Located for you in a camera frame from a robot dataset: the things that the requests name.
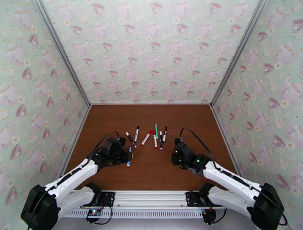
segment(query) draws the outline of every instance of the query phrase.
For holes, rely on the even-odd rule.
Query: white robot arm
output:
[[[77,167],[44,187],[33,187],[21,212],[21,218],[28,224],[28,229],[50,230],[66,213],[82,205],[94,205],[100,201],[101,189],[89,183],[77,192],[71,193],[87,178],[107,166],[127,163],[133,159],[128,150],[123,150],[125,138],[108,138],[105,145],[99,147],[101,140],[93,152]]]
[[[214,161],[212,153],[197,135],[190,129],[187,130],[205,147],[211,158],[192,152],[181,138],[182,129],[180,138],[175,139],[175,152],[171,154],[173,165],[213,180],[229,190],[224,191],[206,183],[199,191],[204,206],[221,205],[233,209],[249,217],[261,230],[273,230],[277,229],[278,225],[287,225],[287,219],[283,214],[284,207],[273,186],[246,180],[223,168]],[[285,223],[280,224],[282,216]]]

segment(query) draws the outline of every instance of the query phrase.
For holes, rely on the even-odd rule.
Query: blue marker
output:
[[[131,147],[128,151],[131,152]],[[127,162],[127,167],[129,167],[129,166],[130,166],[130,161]]]

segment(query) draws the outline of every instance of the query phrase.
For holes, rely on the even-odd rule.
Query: brown tabletop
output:
[[[155,123],[158,124],[158,131],[162,132],[164,132],[164,127],[168,126],[163,150],[155,149],[152,136],[144,146],[141,146],[148,131],[155,129]],[[134,148],[125,132],[134,139],[138,125],[140,131],[137,148]],[[192,129],[205,142],[218,164],[235,172],[208,105],[92,106],[67,171],[81,163],[104,135],[118,131],[127,139],[125,148],[132,147],[134,159],[130,167],[123,164],[104,168],[83,182],[79,188],[88,182],[94,182],[107,190],[199,190],[205,182],[211,181],[194,175],[188,170],[181,170],[170,162],[170,154],[174,151],[174,139],[179,137],[179,132],[183,127]],[[196,154],[207,155],[203,146],[190,132],[183,131],[182,137]]]

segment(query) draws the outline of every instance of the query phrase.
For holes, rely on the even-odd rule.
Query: teapot pattern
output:
[[[302,229],[303,2],[272,2],[214,106],[240,173],[274,185],[285,229]]]
[[[209,103],[257,1],[44,5],[91,103]]]
[[[72,20],[61,3],[56,13]],[[24,199],[60,173],[86,105],[32,2],[2,2],[0,15],[0,229],[21,229]]]

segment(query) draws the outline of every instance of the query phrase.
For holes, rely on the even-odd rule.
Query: wall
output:
[[[215,110],[242,175],[275,186],[303,228],[302,1],[272,1]]]
[[[257,5],[43,2],[91,103],[209,103]]]
[[[32,3],[0,5],[0,229],[26,229],[29,190],[56,178],[86,105]]]

